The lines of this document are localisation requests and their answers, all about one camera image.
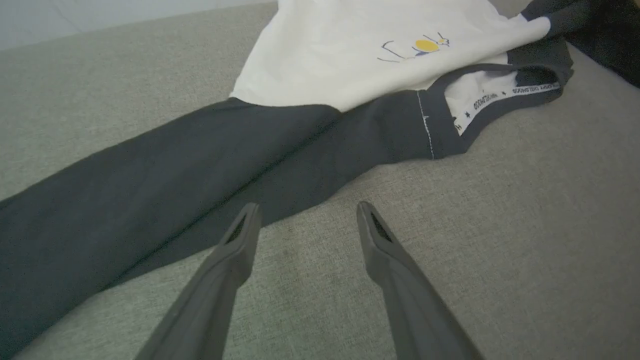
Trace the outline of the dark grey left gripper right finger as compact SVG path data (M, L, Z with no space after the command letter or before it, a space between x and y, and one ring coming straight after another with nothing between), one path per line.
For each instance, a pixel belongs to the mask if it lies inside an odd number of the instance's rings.
M399 360L482 360L483 354L372 203L356 207L366 273L380 287Z

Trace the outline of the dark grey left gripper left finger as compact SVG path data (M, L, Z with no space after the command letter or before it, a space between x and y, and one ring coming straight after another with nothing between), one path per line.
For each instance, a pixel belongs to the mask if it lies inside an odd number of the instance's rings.
M247 203L156 326L138 360L221 360L237 292L252 274L262 210Z

